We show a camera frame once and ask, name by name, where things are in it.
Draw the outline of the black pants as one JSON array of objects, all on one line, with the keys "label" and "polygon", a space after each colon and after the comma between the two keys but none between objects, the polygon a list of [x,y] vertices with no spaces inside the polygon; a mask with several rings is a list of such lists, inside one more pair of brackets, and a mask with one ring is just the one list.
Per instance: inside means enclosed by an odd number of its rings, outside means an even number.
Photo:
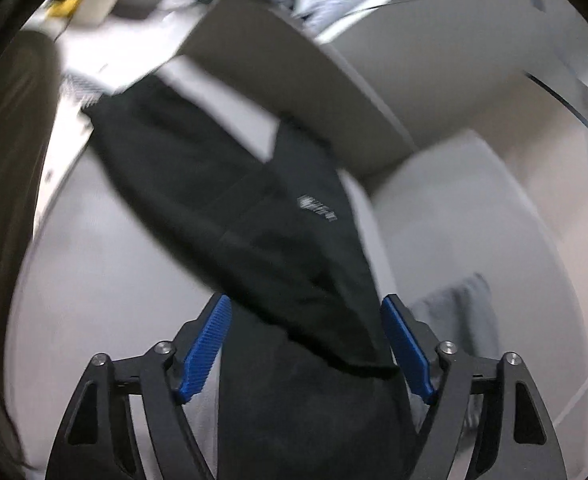
[{"label": "black pants", "polygon": [[233,304],[223,479],[397,479],[416,433],[330,148],[281,119],[256,158],[147,76],[88,109],[91,143],[143,223]]}]

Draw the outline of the folded grey sweatpants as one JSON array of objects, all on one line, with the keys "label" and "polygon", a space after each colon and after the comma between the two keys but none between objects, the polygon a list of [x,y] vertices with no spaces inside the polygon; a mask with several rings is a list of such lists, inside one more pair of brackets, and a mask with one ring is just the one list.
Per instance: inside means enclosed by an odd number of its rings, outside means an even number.
[{"label": "folded grey sweatpants", "polygon": [[439,341],[450,340],[470,356],[500,358],[502,345],[492,293],[480,274],[430,292],[409,304],[409,310]]}]

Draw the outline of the grey sofa back cushion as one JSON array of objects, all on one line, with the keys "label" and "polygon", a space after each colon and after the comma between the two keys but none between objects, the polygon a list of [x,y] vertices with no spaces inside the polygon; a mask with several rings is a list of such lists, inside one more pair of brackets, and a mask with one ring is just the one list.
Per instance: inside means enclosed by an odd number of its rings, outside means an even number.
[{"label": "grey sofa back cushion", "polygon": [[390,107],[337,50],[262,0],[216,0],[179,52],[271,113],[318,134],[358,178],[416,151]]}]

